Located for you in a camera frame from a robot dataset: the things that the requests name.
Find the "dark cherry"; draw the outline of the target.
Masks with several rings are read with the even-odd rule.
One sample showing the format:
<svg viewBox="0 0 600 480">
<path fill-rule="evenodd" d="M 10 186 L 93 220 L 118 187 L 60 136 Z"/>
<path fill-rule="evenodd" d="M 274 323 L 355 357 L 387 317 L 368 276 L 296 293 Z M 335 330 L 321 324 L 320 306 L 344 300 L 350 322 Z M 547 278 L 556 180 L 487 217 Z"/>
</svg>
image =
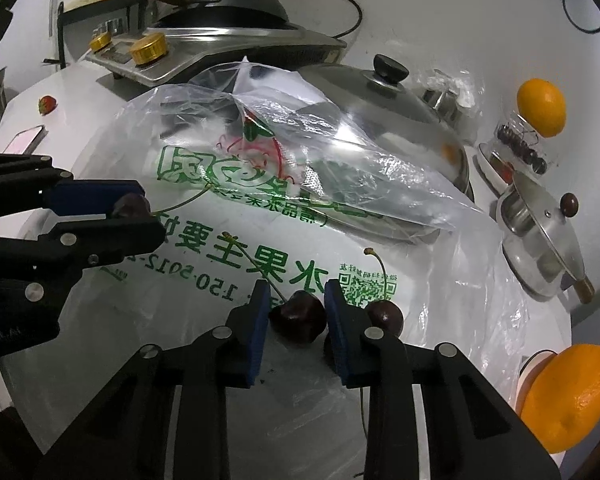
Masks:
<svg viewBox="0 0 600 480">
<path fill-rule="evenodd" d="M 372 256 L 380 266 L 382 275 L 382 294 L 366 304 L 364 308 L 373 326 L 385 332 L 400 337 L 404 327 L 404 317 L 401 309 L 388 297 L 388 274 L 384 262 L 373 247 L 365 247 L 364 255 Z"/>
<path fill-rule="evenodd" d="M 251 263 L 280 300 L 280 304 L 272 307 L 268 312 L 272 330 L 288 344 L 306 346 L 316 341 L 317 337 L 326 330 L 327 325 L 327 314 L 321 300 L 305 290 L 297 290 L 289 298 L 285 297 L 272 278 L 266 274 L 264 265 L 257 263 L 256 259 L 239 245 L 237 236 L 223 232 L 221 237 L 238 249 L 238 252 Z"/>
<path fill-rule="evenodd" d="M 140 194 L 126 194 L 117 203 L 114 204 L 114 210 L 111 213 L 112 218 L 149 218 L 159 217 L 162 214 L 180 209 L 190 203 L 193 203 L 204 194 L 212 190 L 211 184 L 206 184 L 199 192 L 195 193 L 186 200 L 181 200 L 179 203 L 172 206 L 153 210 L 150 208 L 150 203 L 146 197 Z"/>
</svg>

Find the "smartphone on counter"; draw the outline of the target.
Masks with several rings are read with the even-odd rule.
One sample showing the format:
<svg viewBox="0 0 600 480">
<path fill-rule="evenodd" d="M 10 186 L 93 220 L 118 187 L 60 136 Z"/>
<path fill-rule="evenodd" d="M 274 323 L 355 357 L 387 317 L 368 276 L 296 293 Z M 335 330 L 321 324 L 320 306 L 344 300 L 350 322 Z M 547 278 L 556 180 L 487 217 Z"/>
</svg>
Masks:
<svg viewBox="0 0 600 480">
<path fill-rule="evenodd" d="M 47 130 L 43 125 L 38 125 L 18 132 L 9 141 L 3 154 L 31 155 L 46 137 Z"/>
</svg>

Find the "small strawberry on counter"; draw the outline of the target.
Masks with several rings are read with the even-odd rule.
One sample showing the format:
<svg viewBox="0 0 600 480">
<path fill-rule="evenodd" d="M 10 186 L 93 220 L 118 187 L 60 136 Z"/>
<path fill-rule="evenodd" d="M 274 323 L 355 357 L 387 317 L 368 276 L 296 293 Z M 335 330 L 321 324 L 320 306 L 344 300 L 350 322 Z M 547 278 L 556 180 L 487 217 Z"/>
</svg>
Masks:
<svg viewBox="0 0 600 480">
<path fill-rule="evenodd" d="M 42 96 L 38 99 L 38 114 L 46 116 L 56 110 L 57 100 L 53 96 Z"/>
</svg>

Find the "large orange on plate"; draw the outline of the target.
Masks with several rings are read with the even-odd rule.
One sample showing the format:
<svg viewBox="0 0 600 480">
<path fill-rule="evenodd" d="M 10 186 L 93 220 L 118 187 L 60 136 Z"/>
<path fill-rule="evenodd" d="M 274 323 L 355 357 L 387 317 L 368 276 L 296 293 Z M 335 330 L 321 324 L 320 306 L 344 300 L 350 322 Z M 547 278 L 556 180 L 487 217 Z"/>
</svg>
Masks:
<svg viewBox="0 0 600 480">
<path fill-rule="evenodd" d="M 550 454 L 574 448 L 600 421 L 600 345 L 556 354 L 524 395 L 521 420 Z"/>
</svg>

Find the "black metal rack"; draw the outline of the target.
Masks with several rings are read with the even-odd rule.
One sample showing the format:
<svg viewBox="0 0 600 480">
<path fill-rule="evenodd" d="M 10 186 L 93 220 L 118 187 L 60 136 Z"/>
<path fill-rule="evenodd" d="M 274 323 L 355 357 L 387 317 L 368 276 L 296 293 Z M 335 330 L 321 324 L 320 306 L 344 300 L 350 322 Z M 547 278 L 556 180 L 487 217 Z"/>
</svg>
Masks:
<svg viewBox="0 0 600 480">
<path fill-rule="evenodd" d="M 52 21 L 56 54 L 44 58 L 45 64 L 56 65 L 60 70 L 68 66 L 66 29 L 73 25 L 94 24 L 94 32 L 110 32 L 112 36 L 125 32 L 141 32 L 145 28 L 147 0 L 98 0 L 67 9 L 58 3 Z"/>
</svg>

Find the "small steel saucepan with lid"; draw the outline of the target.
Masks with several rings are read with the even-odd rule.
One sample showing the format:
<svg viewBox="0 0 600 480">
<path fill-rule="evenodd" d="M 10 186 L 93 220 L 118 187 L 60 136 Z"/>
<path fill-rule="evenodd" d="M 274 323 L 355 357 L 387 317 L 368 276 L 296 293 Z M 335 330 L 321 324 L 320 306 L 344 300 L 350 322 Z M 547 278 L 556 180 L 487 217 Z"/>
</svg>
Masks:
<svg viewBox="0 0 600 480">
<path fill-rule="evenodd" d="M 522 287 L 536 300 L 548 301 L 572 288 L 589 304 L 595 288 L 585 272 L 570 219 L 579 211 L 572 193 L 559 200 L 521 171 L 496 203 L 496 220 L 504 231 L 503 252 Z"/>
</svg>

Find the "silver induction cooker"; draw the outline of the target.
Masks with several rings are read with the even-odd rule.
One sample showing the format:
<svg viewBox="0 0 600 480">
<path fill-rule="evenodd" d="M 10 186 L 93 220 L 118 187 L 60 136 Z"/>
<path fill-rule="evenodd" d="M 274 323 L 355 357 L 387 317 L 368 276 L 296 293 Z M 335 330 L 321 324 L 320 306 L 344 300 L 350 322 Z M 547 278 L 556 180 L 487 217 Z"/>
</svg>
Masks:
<svg viewBox="0 0 600 480">
<path fill-rule="evenodd" d="M 137 62 L 132 52 L 149 38 L 164 39 L 166 50 L 154 60 Z M 142 34 L 123 34 L 86 58 L 121 78 L 147 88 L 189 81 L 207 68 L 248 60 L 251 63 L 298 70 L 311 64 L 337 63 L 347 44 L 297 25 L 285 28 L 149 27 Z"/>
</svg>

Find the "clear printed plastic bag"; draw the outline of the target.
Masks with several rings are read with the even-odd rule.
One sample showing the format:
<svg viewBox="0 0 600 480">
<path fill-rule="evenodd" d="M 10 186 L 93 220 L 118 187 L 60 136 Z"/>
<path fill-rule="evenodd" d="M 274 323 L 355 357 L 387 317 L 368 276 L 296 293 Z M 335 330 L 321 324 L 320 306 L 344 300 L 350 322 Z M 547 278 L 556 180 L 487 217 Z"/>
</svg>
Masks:
<svg viewBox="0 0 600 480">
<path fill-rule="evenodd" d="M 40 152 L 82 178 L 137 180 L 166 228 L 149 255 L 84 274 L 56 339 L 1 362 L 36 444 L 50 448 L 142 344 L 189 344 L 258 278 L 274 299 L 321 295 L 332 278 L 358 307 L 388 296 L 405 342 L 456 344 L 512 400 L 527 308 L 496 223 L 364 140 L 298 76 L 248 64 L 225 75 L 228 86 L 141 92 L 82 63 L 9 103 L 1 144 L 52 96 Z"/>
</svg>

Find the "glass jar with cherries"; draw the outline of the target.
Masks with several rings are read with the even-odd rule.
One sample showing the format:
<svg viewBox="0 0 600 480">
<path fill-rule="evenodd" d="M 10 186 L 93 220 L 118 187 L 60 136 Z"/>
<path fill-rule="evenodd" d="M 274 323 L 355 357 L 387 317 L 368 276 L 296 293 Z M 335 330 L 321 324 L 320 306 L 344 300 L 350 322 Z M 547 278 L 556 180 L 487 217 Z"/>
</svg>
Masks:
<svg viewBox="0 0 600 480">
<path fill-rule="evenodd" d="M 517 112 L 510 112 L 495 127 L 492 138 L 478 144 L 480 174 L 498 195 L 513 183 L 516 171 L 540 182 L 557 162 L 557 153 L 547 142 Z"/>
</svg>

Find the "large steel pot lid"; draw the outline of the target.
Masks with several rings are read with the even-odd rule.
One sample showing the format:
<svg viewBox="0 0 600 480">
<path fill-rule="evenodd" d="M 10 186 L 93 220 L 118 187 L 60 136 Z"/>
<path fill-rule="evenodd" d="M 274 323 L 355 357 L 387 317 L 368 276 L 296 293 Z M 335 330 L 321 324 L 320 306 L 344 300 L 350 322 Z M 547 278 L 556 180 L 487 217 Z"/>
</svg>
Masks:
<svg viewBox="0 0 600 480">
<path fill-rule="evenodd" d="M 190 81 L 218 113 L 238 183 L 397 240 L 469 229 L 476 211 L 457 134 L 376 55 L 370 70 L 243 60 Z"/>
</svg>

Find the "steel cup in plastic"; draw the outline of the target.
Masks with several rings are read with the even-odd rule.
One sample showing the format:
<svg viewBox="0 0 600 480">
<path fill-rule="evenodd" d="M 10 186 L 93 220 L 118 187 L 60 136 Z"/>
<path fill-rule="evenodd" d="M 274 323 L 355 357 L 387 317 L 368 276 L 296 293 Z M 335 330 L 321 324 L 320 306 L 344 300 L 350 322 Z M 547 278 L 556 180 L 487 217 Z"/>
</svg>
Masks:
<svg viewBox="0 0 600 480">
<path fill-rule="evenodd" d="M 465 143 L 474 142 L 481 116 L 481 88 L 467 70 L 447 74 L 433 68 L 419 76 L 414 89 L 420 98 Z"/>
</svg>

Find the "orange on glass jar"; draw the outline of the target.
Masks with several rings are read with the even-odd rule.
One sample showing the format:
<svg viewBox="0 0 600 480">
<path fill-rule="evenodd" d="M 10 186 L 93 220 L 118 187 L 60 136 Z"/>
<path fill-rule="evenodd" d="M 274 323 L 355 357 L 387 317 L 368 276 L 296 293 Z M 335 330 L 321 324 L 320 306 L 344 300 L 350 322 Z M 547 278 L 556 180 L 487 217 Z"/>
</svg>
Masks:
<svg viewBox="0 0 600 480">
<path fill-rule="evenodd" d="M 543 138 L 552 138 L 564 130 L 567 104 L 564 95 L 550 81 L 533 78 L 517 91 L 519 115 Z"/>
</svg>

